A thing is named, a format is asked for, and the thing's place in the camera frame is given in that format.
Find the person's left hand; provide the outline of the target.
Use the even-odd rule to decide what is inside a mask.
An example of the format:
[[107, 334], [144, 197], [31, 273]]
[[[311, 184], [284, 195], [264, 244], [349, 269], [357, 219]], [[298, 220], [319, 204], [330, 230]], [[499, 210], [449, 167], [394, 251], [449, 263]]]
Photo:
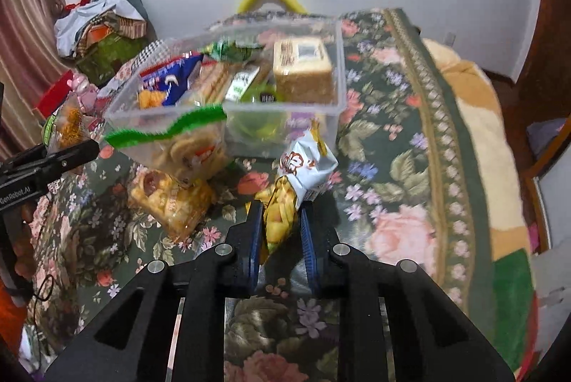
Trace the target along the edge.
[[12, 242], [12, 248], [16, 256], [15, 271], [18, 275], [24, 277], [26, 281], [31, 281], [37, 270], [30, 228], [31, 223], [34, 221], [35, 209], [36, 206], [30, 203], [21, 206], [19, 236]]

